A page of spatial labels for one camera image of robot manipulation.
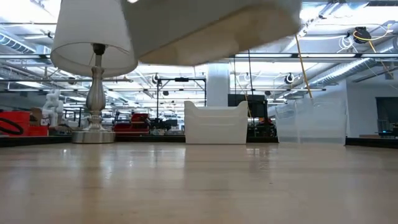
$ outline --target light wood surface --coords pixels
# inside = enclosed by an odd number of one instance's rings
[[[0,223],[397,223],[398,150],[248,144],[0,149]]]

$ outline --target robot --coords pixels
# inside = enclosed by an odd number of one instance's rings
[[[59,100],[60,94],[60,90],[51,90],[45,97],[42,114],[44,119],[50,118],[50,127],[58,126],[58,116],[63,112],[63,102]]]

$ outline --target black cord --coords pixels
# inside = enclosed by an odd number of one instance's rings
[[[238,99],[237,99],[237,95],[236,95],[236,64],[235,64],[235,57],[236,55],[234,55],[234,76],[235,76],[235,106],[237,106],[238,104]]]
[[[7,134],[14,134],[14,135],[22,135],[24,133],[24,129],[15,122],[10,121],[6,118],[0,118],[0,121],[10,124],[10,125],[14,126],[16,129],[18,129],[18,131],[13,131],[13,130],[9,130],[9,129],[6,129],[6,128],[0,126],[0,131],[7,133]]]
[[[252,105],[254,104],[254,89],[253,89],[253,79],[251,76],[251,58],[250,58],[250,50],[249,52],[249,73],[250,73],[250,86],[251,86],[251,100],[252,100]],[[256,137],[256,125],[254,125],[254,116],[252,116],[252,122],[253,122],[253,127],[254,127],[254,137]]]

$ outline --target black base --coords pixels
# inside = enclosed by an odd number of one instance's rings
[[[39,144],[71,143],[71,136],[0,138],[0,147],[33,146]]]
[[[382,147],[398,149],[398,139],[346,138],[346,146]]]
[[[0,138],[0,147],[33,146],[39,144],[71,143],[71,136]],[[185,143],[185,136],[116,136],[116,142],[177,142]],[[248,137],[247,143],[278,143],[277,138]],[[347,138],[347,146],[398,149],[398,139]]]

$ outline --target pillar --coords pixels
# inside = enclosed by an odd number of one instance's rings
[[[207,76],[207,106],[228,106],[229,85],[229,64],[209,64]]]

